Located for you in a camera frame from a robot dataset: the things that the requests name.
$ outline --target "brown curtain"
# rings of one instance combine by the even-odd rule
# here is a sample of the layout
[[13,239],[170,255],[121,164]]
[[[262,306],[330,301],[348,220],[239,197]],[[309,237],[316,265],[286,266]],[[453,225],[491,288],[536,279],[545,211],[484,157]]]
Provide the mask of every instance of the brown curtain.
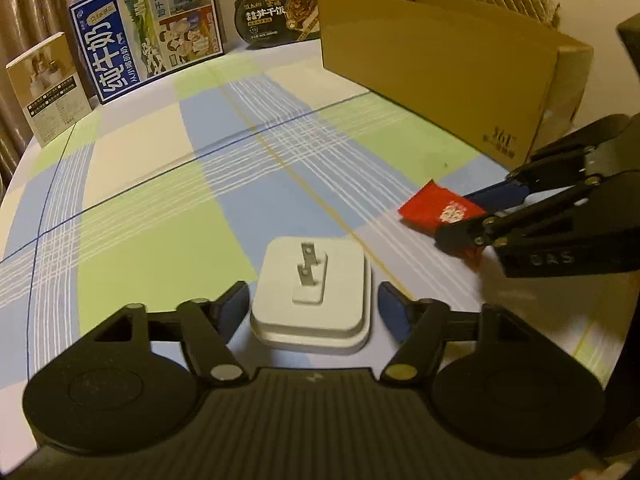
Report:
[[87,95],[94,94],[79,61],[68,18],[68,6],[73,1],[76,0],[0,0],[0,176],[5,184],[11,180],[32,136],[6,74],[6,64],[52,34],[63,31],[84,89]]

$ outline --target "plaid tablecloth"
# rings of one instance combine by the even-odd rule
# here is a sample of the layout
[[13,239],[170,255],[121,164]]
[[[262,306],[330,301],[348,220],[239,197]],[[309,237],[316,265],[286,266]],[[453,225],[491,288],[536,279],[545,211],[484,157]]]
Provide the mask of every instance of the plaid tablecloth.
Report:
[[[0,468],[34,447],[20,398],[37,370],[123,304],[168,310],[236,280],[255,286],[284,235],[354,238],[374,286],[391,280],[457,310],[510,307],[606,382],[634,276],[507,280],[491,251],[474,272],[398,221],[431,178],[463,194],[505,173],[325,71],[317,41],[210,60],[97,108],[43,150],[32,142],[0,208]],[[353,356],[275,351],[247,319],[230,346],[248,369],[377,374],[396,349],[375,302]],[[181,361],[176,345],[154,350]]]

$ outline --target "brown cardboard box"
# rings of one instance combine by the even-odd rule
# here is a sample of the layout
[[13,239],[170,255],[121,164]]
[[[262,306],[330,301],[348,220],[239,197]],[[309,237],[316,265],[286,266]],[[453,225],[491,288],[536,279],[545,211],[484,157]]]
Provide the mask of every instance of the brown cardboard box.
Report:
[[571,127],[593,48],[473,0],[319,0],[324,67],[513,169]]

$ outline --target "white plug adapter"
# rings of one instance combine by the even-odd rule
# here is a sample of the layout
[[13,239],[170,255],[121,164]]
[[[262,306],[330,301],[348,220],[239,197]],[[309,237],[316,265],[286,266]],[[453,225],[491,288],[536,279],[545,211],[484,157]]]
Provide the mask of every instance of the white plug adapter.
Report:
[[346,238],[272,240],[250,319],[256,337],[276,348],[357,352],[371,326],[371,269],[364,250]]

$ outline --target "screw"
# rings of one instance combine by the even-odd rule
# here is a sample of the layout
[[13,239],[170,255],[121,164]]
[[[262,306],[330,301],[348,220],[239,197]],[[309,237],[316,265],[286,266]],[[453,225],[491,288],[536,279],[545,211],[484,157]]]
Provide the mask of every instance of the screw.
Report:
[[391,365],[385,369],[385,375],[396,381],[410,381],[418,375],[418,370],[411,365]]
[[211,376],[219,381],[235,381],[242,375],[242,368],[236,365],[218,365],[211,369]]
[[496,239],[496,241],[494,242],[494,247],[504,247],[508,245],[508,243],[509,241],[507,240],[507,238],[502,236]]
[[589,176],[584,181],[587,186],[599,186],[601,182],[601,178],[597,175]]

